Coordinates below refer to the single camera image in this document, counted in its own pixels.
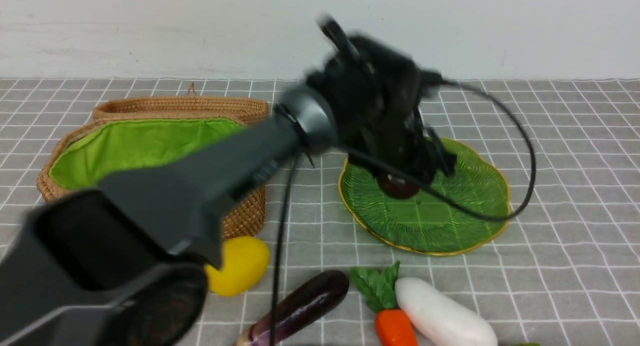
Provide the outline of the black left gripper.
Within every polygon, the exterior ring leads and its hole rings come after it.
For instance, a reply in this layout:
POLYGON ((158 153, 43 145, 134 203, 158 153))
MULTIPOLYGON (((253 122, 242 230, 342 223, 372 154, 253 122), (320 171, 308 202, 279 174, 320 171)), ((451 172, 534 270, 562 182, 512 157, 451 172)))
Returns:
POLYGON ((379 183, 402 179, 375 164, 398 169, 425 184, 438 173, 455 175, 457 155, 422 121, 419 104, 436 87, 414 60, 365 34, 346 34, 326 16, 318 23, 334 54, 305 84, 327 100, 348 149, 349 163, 379 183))

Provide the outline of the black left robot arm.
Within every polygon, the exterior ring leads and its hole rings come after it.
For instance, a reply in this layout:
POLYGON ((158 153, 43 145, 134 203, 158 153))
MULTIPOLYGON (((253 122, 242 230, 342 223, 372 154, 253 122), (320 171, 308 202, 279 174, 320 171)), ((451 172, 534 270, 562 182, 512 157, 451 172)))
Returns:
POLYGON ((3 346, 174 346, 198 321, 223 218, 290 160, 421 136, 407 118, 444 83, 332 18, 335 54, 284 91, 273 115, 161 166, 110 173, 34 208, 1 261, 3 346))

